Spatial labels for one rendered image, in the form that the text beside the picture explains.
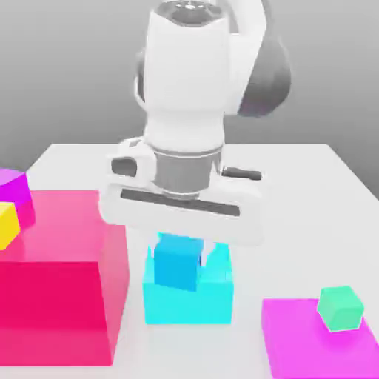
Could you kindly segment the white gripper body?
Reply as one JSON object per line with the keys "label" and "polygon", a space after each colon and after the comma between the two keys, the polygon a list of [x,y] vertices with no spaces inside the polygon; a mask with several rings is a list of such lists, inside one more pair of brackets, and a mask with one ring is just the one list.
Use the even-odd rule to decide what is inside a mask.
{"label": "white gripper body", "polygon": [[251,181],[215,181],[194,200],[109,184],[99,211],[108,224],[241,246],[263,239],[262,197]]}

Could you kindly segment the small blue cube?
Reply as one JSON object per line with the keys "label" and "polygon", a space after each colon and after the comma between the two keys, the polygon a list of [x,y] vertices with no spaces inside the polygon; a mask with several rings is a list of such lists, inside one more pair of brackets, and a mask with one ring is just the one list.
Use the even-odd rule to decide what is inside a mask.
{"label": "small blue cube", "polygon": [[155,284],[194,292],[203,248],[201,239],[160,234],[153,254]]}

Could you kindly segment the small green cube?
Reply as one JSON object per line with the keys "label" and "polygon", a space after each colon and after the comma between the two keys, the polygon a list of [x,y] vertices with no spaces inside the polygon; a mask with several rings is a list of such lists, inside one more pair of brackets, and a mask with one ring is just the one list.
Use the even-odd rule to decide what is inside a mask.
{"label": "small green cube", "polygon": [[350,286],[324,287],[317,311],[330,332],[345,332],[360,327],[364,305]]}

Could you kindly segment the small purple cube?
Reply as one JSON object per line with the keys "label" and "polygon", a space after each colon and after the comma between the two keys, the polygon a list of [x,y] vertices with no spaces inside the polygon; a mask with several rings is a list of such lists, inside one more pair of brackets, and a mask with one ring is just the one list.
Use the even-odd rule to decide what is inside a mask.
{"label": "small purple cube", "polygon": [[21,231],[35,223],[33,199],[25,172],[0,168],[0,201],[15,204]]}

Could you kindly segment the small yellow cube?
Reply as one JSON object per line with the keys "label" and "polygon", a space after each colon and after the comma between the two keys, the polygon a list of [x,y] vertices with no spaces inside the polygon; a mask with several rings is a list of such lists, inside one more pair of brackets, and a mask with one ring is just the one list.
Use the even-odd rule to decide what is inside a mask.
{"label": "small yellow cube", "polygon": [[0,250],[5,250],[20,230],[15,204],[0,202]]}

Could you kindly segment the large cyan box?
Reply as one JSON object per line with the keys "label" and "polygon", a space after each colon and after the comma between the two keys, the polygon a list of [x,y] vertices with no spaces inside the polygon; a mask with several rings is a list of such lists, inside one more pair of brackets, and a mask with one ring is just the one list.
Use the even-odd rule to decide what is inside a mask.
{"label": "large cyan box", "polygon": [[227,244],[215,244],[206,266],[202,263],[201,253],[194,292],[155,284],[153,254],[149,248],[142,280],[147,324],[231,323],[234,282]]}

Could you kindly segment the large pink box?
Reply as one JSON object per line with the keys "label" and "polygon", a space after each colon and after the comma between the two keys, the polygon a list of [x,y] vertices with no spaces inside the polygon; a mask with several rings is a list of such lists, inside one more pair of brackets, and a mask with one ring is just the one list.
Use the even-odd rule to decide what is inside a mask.
{"label": "large pink box", "polygon": [[109,366],[130,282],[95,190],[36,190],[0,252],[0,366]]}

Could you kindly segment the large magenta box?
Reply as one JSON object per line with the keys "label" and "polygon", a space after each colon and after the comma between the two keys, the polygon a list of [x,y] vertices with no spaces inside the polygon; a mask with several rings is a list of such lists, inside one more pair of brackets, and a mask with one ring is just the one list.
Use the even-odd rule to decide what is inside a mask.
{"label": "large magenta box", "polygon": [[369,325],[330,332],[316,299],[266,298],[261,327],[273,379],[379,379],[379,344]]}

